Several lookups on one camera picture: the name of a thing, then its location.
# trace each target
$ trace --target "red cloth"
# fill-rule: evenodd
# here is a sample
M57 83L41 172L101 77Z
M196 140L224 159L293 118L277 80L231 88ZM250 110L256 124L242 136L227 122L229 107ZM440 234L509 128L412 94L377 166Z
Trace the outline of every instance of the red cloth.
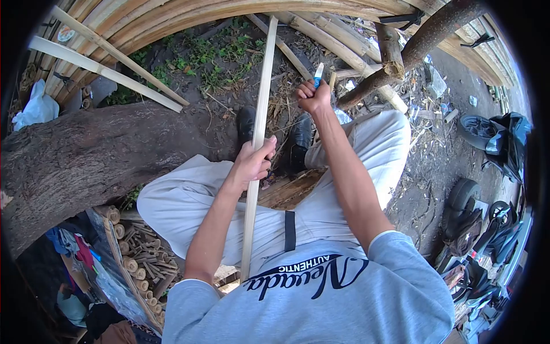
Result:
M77 236L76 234L73 234L73 235L76 240L76 244L80 249L78 252L76 252L76 258L82 261L87 267L93 270L92 265L94 264L94 258L90 252L90 249L83 242L81 237Z

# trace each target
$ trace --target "right hand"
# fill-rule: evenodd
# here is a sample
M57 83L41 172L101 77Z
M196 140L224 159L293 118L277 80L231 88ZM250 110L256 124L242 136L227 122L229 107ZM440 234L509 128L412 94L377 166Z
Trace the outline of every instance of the right hand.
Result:
M331 108L331 88L322 79L317 89L312 79L303 82L296 89L296 97L298 105L310 114Z

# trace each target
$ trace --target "left arm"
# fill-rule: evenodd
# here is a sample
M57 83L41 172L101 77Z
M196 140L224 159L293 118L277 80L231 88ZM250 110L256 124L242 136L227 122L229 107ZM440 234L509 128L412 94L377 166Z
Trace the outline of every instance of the left arm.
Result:
M267 176L275 153L277 139L266 139L263 147L254 152L249 141L243 145L229 175L219 189L199 229L193 236L185 259L183 279L197 279L210 285L221 261L227 230L241 193L250 181Z

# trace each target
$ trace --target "knee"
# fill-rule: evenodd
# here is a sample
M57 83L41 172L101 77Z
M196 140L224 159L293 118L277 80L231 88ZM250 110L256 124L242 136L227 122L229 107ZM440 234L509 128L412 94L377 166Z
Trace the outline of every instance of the knee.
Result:
M411 138L411 126L409 119L402 112L397 110L387 110L380 113L388 125L388 129L393 135L398 136L403 142L409 144Z

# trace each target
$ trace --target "soil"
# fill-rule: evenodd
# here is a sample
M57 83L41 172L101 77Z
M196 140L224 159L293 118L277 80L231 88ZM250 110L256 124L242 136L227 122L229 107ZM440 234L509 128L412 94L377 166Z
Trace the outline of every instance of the soil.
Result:
M267 21L267 17L261 16L261 18ZM165 59L188 58L186 54L189 53L190 47L186 45L188 41L185 40L184 35L204 34L222 22L223 20L219 20L199 25L188 29L190 31L176 34L173 37L173 43L170 44L172 49L162 41L154 43L152 50L147 54L148 66L153 66L154 70L154 67L161 65ZM231 34L234 36L247 35L250 37L247 42L252 44L258 39L265 39L265 34L246 18L243 19L243 23L248 23L247 27L235 28ZM326 80L329 79L331 70L349 68L332 52L326 51L321 45L284 24L279 25L277 33L312 74L319 62L325 64L324 76ZM210 41L214 45L222 46L230 39L230 37L214 37ZM169 73L169 77L172 79L170 88L191 103L191 106L186 108L186 113L193 116L193 125L196 126L196 130L201 132L201 136L206 138L206 147L213 150L213 154L210 153L209 156L215 160L234 160L239 148L235 113L243 106L256 106L261 61L252 55L257 54L253 51L262 51L263 48L251 46L250 49L252 52L246 52L241 61L241 63L253 62L250 71L246 72L240 81L232 85L209 90L208 93L212 97L201 92L200 88L201 86L204 88L201 73L209 72L213 67L203 67L197 70L196 76L186 75L182 70ZM430 56L433 65L441 77L445 78L449 88L442 98L434 99L436 104L434 110L438 109L439 103L444 102L448 103L451 109L457 108L460 114L479 114L487 118L500 115L499 104L493 102L487 85L478 75L437 48L430 53ZM214 63L222 68L222 73L236 67L234 62L226 62L220 57L216 57ZM428 95L424 90L423 66L416 68L411 73L412 75L409 76L406 83L401 87L396 86L394 89L405 102L408 102L409 97L413 96L414 103L422 105L421 100L426 99ZM301 76L277 48L272 75L266 135L275 134L277 136L279 149L281 143L285 142L290 124L299 113L293 91L300 83ZM414 89L411 88L412 78L416 83ZM338 96L345 92L346 82L347 80L340 80L339 84L335 85ZM509 92L512 110L514 110L514 104L522 103L521 100L514 99L520 93L514 90ZM477 98L477 107L469 103L470 95ZM377 93L364 99L362 104L363 106L350 110L349 114L352 118L368 112L391 108L389 103L384 102L384 99ZM428 261L432 261L443 246L439 221L445 199L453 185L460 178L473 179L481 185L481 200L492 203L496 196L496 189L502 181L500 172L494 167L488 167L485 171L481 171L484 153L474 149L457 136L457 120L458 116L451 124L445 126L441 121L433 123L433 121L423 118L411 120L413 138L417 137L424 127L427 129L424 130L415 147L410 151L401 181L397 185L394 198L387 207L387 215L396 225L397 230L409 235Z

